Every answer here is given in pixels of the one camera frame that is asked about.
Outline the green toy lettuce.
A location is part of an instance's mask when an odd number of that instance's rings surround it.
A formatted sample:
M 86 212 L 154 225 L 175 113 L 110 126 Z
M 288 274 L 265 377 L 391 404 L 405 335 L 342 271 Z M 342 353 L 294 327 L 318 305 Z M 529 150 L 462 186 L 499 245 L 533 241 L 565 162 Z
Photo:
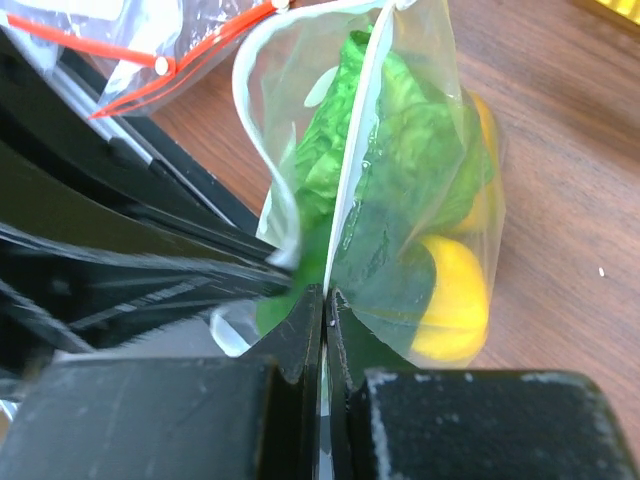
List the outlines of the green toy lettuce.
M 433 294 L 435 261 L 422 244 L 457 225 L 494 176 L 472 98 L 451 102 L 396 53 L 376 75 L 362 173 L 343 231 L 329 241 L 347 130 L 371 34 L 349 33 L 325 98 L 295 150 L 294 196 L 302 255 L 291 291 L 259 302 L 257 328 L 272 330 L 308 285 L 328 281 L 358 318 L 402 354 Z

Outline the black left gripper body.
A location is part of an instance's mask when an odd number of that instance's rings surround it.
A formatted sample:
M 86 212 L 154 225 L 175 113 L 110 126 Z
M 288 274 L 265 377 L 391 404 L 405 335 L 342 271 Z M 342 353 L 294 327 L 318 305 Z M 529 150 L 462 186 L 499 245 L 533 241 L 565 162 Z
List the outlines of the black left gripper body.
M 163 192 L 77 191 L 1 148 L 1 376 L 92 353 L 235 300 L 286 292 L 265 243 Z

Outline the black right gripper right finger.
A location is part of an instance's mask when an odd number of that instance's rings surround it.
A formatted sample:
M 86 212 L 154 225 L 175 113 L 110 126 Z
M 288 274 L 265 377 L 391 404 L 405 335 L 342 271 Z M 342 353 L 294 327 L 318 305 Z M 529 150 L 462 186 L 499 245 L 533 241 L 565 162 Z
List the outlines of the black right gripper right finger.
M 325 303 L 337 479 L 635 479 L 606 397 L 566 370 L 421 369 Z

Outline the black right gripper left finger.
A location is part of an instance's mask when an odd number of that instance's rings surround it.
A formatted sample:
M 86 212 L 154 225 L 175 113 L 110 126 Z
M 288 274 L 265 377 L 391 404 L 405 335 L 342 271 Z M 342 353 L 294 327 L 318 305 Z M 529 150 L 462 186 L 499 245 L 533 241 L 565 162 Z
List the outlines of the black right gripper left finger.
M 19 407 L 5 479 L 314 479 L 324 298 L 243 355 L 59 361 Z

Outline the dotted clear zip bag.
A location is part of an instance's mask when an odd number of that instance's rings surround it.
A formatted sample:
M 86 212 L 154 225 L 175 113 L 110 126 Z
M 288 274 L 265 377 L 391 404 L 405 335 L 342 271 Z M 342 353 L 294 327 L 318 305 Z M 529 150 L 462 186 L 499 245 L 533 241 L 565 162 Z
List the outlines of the dotted clear zip bag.
M 224 352 L 247 351 L 319 284 L 412 363 L 468 365 L 488 334 L 505 200 L 500 136 L 461 83 L 448 4 L 276 14 L 242 43 L 232 91 L 272 176 L 256 235 L 293 284 L 216 309 Z

